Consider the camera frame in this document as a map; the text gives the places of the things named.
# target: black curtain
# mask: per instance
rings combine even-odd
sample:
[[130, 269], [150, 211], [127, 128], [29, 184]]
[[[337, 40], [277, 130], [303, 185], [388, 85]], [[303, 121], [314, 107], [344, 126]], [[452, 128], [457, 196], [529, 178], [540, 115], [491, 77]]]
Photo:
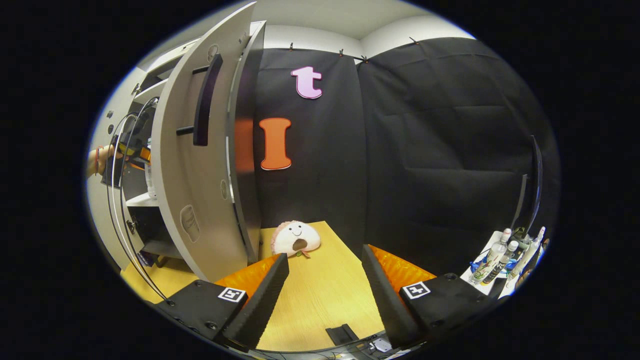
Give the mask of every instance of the black curtain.
[[[304, 99], [291, 71], [323, 75]], [[284, 117], [292, 165], [265, 171], [262, 119]], [[352, 58], [266, 49], [257, 82], [255, 168], [263, 227], [326, 220], [360, 255], [370, 243], [435, 275], [460, 274], [496, 230], [511, 225], [522, 176], [543, 155], [540, 226], [552, 235], [559, 156], [538, 102], [480, 41], [436, 38]], [[534, 182], [522, 214], [531, 215]]]
[[[314, 80], [323, 91], [317, 99], [298, 95], [291, 76], [307, 66], [322, 74]], [[324, 220], [352, 251], [359, 250], [365, 226], [365, 136], [353, 59], [324, 51], [265, 49], [256, 97], [254, 159], [262, 227]], [[291, 121], [287, 169], [260, 168], [264, 131], [258, 124], [271, 117]]]

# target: wooden table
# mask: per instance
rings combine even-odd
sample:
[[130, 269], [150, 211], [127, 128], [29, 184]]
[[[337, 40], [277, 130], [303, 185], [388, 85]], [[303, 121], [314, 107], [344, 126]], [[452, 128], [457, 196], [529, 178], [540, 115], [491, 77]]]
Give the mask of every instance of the wooden table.
[[[348, 324], [359, 338], [384, 330], [369, 281], [361, 262], [326, 222], [310, 224], [322, 245], [304, 256], [289, 258], [289, 276], [257, 348], [271, 351], [313, 351], [334, 347], [327, 328]], [[275, 228], [260, 230], [264, 245], [260, 258], [271, 256]], [[167, 296], [197, 277], [183, 261], [169, 259], [162, 268], [147, 268], [149, 276]], [[132, 265], [122, 277], [143, 299], [161, 301]]]

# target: white cabinet door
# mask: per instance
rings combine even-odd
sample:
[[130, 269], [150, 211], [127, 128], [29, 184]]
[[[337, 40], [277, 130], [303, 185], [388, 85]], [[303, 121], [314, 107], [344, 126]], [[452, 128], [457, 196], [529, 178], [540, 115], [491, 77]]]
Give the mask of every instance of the white cabinet door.
[[[247, 266], [230, 194], [226, 136], [230, 90], [250, 38], [254, 5], [240, 8], [215, 25], [180, 59], [167, 79], [154, 117], [152, 176], [160, 212], [186, 263], [199, 278], [210, 282]], [[208, 99], [199, 101], [208, 73], [193, 71], [208, 67], [216, 52], [222, 64], [215, 86]], [[177, 136], [178, 128], [194, 125], [199, 104], [209, 101], [208, 144], [195, 146], [195, 134]]]

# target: ceiling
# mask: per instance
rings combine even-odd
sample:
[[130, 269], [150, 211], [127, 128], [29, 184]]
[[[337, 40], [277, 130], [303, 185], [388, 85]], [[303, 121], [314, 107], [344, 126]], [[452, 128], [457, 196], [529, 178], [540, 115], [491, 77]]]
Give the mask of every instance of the ceiling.
[[[190, 25], [156, 47], [139, 66], [145, 69], [161, 54], [202, 36], [227, 15], [251, 2], [240, 1]], [[421, 15], [432, 13], [400, 0], [258, 0], [252, 20], [332, 31], [360, 40], [396, 20]]]

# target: smiling plush face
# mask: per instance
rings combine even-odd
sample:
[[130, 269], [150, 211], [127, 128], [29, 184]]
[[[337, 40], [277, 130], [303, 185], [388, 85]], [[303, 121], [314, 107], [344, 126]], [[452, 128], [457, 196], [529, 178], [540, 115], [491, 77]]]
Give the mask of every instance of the smiling plush face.
[[293, 256], [298, 251], [310, 258], [307, 252], [320, 246], [320, 235], [317, 231], [299, 221], [283, 222], [273, 233], [271, 251], [273, 254], [286, 253]]

